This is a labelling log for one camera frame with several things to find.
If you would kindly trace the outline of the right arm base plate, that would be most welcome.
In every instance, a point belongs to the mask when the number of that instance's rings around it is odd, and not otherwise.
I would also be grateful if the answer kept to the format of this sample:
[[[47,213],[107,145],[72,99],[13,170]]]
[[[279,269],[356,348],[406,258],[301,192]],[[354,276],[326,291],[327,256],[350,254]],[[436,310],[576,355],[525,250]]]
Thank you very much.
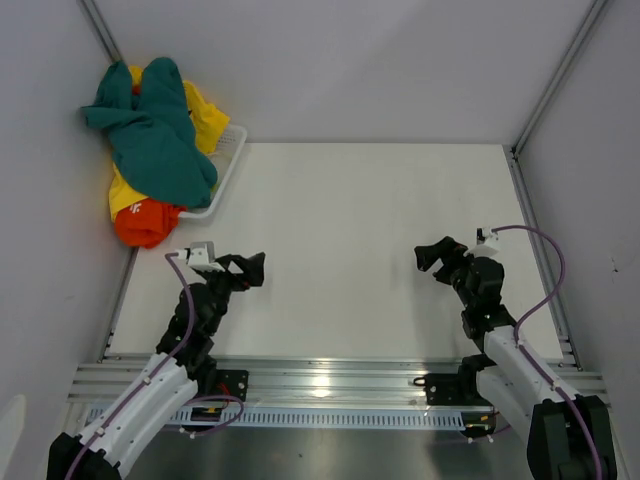
[[[490,403],[482,398],[475,377],[459,373],[430,373],[423,377],[426,402],[430,406],[483,406]]]

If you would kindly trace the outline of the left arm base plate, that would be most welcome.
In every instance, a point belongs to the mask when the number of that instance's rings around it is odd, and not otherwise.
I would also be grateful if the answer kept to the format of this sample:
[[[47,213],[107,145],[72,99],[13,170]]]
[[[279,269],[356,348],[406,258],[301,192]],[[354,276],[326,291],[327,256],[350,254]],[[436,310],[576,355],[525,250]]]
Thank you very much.
[[[217,370],[208,375],[199,386],[200,396],[230,395],[246,400],[249,386],[247,370]]]

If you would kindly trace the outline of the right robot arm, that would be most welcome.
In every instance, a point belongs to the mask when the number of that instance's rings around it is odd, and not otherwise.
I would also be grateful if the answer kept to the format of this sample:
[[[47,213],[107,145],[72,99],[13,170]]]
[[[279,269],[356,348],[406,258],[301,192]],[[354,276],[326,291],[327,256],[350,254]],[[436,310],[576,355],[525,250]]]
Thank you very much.
[[[523,441],[535,479],[617,478],[606,404],[572,387],[530,346],[502,302],[503,266],[449,236],[414,253],[419,271],[456,293],[464,333],[479,351],[454,373],[414,379],[427,405],[493,407]]]

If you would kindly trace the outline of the teal green shorts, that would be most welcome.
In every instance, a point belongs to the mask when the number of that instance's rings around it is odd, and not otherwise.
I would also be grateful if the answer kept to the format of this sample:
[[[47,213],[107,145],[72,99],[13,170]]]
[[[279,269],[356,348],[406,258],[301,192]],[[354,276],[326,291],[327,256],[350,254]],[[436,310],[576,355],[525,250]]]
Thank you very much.
[[[156,58],[133,92],[127,65],[110,65],[94,102],[81,111],[89,128],[106,135],[124,180],[154,200],[187,209],[207,207],[216,167],[196,146],[183,80],[176,63]]]

